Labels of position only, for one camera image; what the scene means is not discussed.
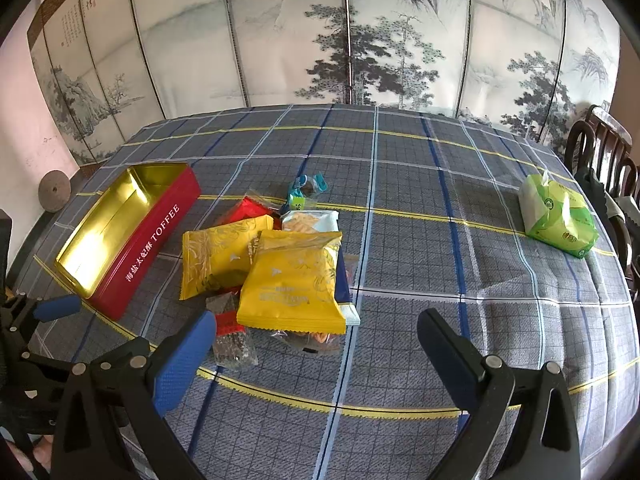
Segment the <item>red snack bag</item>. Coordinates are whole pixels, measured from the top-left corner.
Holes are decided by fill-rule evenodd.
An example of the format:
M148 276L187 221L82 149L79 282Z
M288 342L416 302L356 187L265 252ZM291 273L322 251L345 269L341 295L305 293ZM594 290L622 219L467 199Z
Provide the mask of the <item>red snack bag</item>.
M233 222L239 222L247 218L258 218L263 215L273 216L274 211L267 206L252 200L248 196L245 196L235 206L233 206L225 215L222 215L215 223L215 226L223 224L231 224ZM280 229L280 220L277 219L273 225L274 229Z

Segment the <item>clear plastic bag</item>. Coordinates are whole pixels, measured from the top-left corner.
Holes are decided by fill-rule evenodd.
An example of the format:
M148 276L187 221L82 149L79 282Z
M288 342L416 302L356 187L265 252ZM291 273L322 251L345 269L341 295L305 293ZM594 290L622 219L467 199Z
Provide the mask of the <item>clear plastic bag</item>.
M349 287L351 288L356 286L356 274L359 263L360 257L357 254L344 255L344 269L347 272L347 283L349 283Z
M277 330L271 335L292 348L308 354L328 355L340 352L341 338L338 334Z
M236 321L238 295L222 294L207 298L207 310L216 316L216 341L213 343L213 358L225 368L238 369L258 364L251 335Z

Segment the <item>blue tablecloth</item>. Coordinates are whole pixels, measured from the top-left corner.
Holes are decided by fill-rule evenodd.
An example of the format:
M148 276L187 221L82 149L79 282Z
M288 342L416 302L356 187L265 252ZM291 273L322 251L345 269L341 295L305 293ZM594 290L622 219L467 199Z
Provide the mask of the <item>blue tablecloth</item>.
M34 351L89 361L133 335L159 343L174 333L204 304L178 301L182 232L210 226L250 189L283 198L300 173L324 174L322 207L339 211L344 251L361 262L353 293L362 324L348 329L338 355L297 353L254 331L257 367L203 364L166 420L208 478L425 478L465 417L415 335L428 307L483 354L517 367L561 365L583 463L636 412L638 332L599 221L600 239L583 260L524 236L517 190L528 174L547 170L578 189L548 149L391 108L273 106L163 121L137 133L73 197L18 290L63 294L52 273L58 250L123 168L149 160L189 162L200 200L117 324L84 310L41 325ZM480 478L497 465L516 415L508 413Z

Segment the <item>yellow packaging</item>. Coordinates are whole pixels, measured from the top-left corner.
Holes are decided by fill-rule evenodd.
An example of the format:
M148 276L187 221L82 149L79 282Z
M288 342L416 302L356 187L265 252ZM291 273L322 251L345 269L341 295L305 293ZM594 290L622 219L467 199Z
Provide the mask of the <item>yellow packaging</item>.
M344 334L344 317L334 299L341 239L341 232L264 231L240 293L238 323Z
M180 299L205 291L240 286L249 273L248 245L261 231L273 229L269 215L182 235Z

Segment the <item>snack packet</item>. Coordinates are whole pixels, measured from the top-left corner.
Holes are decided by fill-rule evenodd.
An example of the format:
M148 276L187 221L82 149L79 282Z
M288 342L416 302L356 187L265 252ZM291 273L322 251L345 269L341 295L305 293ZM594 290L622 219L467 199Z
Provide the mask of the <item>snack packet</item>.
M282 216L283 231L325 233L338 230L338 212L329 210L289 211Z
M237 369L258 364L254 342L236 321L238 295L222 294L207 298L207 310L216 316L216 341L213 343L213 358L216 364Z
M239 286L249 273L249 242L263 230L273 229L273 218L263 215L232 224L182 235L180 299L205 291Z
M303 233L337 231L338 212L332 210L289 211L282 216L282 230ZM342 247L338 250L338 261L335 269L335 301L337 301L347 325L360 324L360 316L351 301L351 291Z
M518 191L525 234L577 258L583 258L598 239L584 197L549 179L531 174Z
M253 192L249 192L242 197L236 204L225 214L223 214L216 223L215 226L231 224L233 222L239 222L247 218L258 218L263 215L277 216L278 207L275 204L268 202L262 197ZM277 218L274 218L274 228L279 229L280 224Z
M270 330L344 334L334 299L341 232L263 231L240 294L238 323Z
M316 202L315 197L327 189L322 173L316 173L310 178L300 175L289 186L287 201L280 209L281 214L290 210L310 209Z

